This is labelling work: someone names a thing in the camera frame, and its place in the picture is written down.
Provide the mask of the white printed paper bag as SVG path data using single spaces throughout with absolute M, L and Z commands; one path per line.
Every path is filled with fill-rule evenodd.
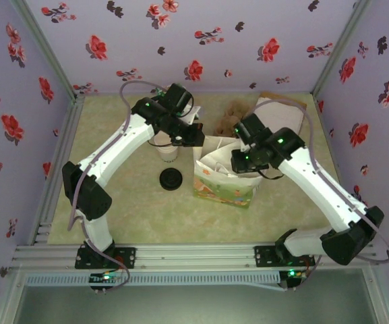
M 193 190 L 196 196 L 247 209 L 263 177 L 235 173 L 231 153 L 241 148 L 236 138 L 206 136 L 203 146 L 193 148 Z

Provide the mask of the brown pulp cup carrier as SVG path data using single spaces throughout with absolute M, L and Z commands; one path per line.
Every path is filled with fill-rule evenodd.
M 250 109 L 250 105 L 245 101 L 231 101 L 225 109 L 223 117 L 216 124 L 213 135 L 236 138 L 234 126 L 250 112 Z

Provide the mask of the black plastic cup lid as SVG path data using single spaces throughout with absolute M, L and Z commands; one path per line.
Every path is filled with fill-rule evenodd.
M 174 191 L 180 188 L 183 183 L 182 173 L 175 168 L 164 169 L 159 175 L 159 182 L 163 189 Z

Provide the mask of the white paper napkin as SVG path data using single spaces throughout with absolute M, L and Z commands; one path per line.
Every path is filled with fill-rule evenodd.
M 276 102 L 262 105 L 254 113 L 273 133 L 281 128 L 289 128 L 299 134 L 304 118 L 303 113 L 298 108 Z

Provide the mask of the brown cardboard napkin tray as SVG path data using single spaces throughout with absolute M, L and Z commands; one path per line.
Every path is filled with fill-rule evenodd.
M 298 101 L 297 99 L 292 99 L 290 97 L 286 97 L 286 96 L 281 95 L 281 94 L 274 94 L 272 92 L 262 92 L 257 103 L 256 103 L 256 106 L 258 106 L 258 105 L 262 106 L 262 105 L 266 105 L 268 103 L 273 103 L 273 102 L 284 103 L 284 104 L 294 106 L 294 107 L 296 107 L 295 104 L 297 104 L 298 106 L 302 107 L 304 110 L 306 110 L 306 108 L 307 108 L 307 105 L 305 103 Z

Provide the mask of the aluminium side rail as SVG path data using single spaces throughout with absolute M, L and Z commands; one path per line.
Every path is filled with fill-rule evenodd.
M 48 178 L 44 183 L 38 209 L 34 217 L 34 225 L 28 238 L 28 246 L 34 246 L 40 235 L 41 225 L 51 227 L 60 191 L 63 185 L 61 170 L 64 163 L 69 159 L 71 148 L 76 135 L 76 130 L 82 114 L 85 97 L 77 97 L 67 108 L 67 113 L 61 127 L 57 145 Z

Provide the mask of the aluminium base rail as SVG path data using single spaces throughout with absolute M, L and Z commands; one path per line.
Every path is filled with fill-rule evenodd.
M 118 261 L 125 261 L 134 271 L 238 271 L 273 268 L 266 252 L 267 243 L 233 244 L 128 244 L 134 249 Z M 19 246 L 11 267 L 28 270 L 72 270 L 81 261 L 82 245 Z

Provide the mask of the aluminium frame post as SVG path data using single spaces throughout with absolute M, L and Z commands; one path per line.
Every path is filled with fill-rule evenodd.
M 41 53 L 44 55 L 47 63 L 50 68 L 55 72 L 60 84 L 64 87 L 65 92 L 71 99 L 72 103 L 77 101 L 78 96 L 72 90 L 72 87 L 69 83 L 68 77 L 64 72 L 57 56 L 52 49 L 50 43 L 48 42 L 42 28 L 39 26 L 36 18 L 34 17 L 31 9 L 29 8 L 26 0 L 9 0 L 13 8 L 16 10 L 17 14 L 27 27 L 27 29 L 32 33 L 32 38 L 34 42 L 40 49 Z
M 389 324 L 389 289 L 382 282 L 378 268 L 369 265 L 362 269 L 371 305 L 378 324 Z
M 13 271 L 5 276 L 0 292 L 0 324 L 14 324 L 20 305 L 26 275 L 22 271 Z
M 311 91 L 311 94 L 313 97 L 317 97 L 323 87 L 325 87 L 325 84 L 327 83 L 333 67 L 337 64 L 337 62 L 340 59 L 340 56 L 344 52 L 344 50 L 347 47 L 347 44 L 351 40 L 353 34 L 358 28 L 358 25 L 360 25 L 363 16 L 373 3 L 373 0 L 357 0 L 353 6 L 352 14 L 349 18 L 349 21 L 347 22 L 345 28 L 343 29 L 340 37 L 338 38 L 336 44 L 334 45 L 334 49 L 327 60 L 327 63 L 322 70 L 322 73 L 320 74 L 320 77 L 318 78 L 313 90 Z

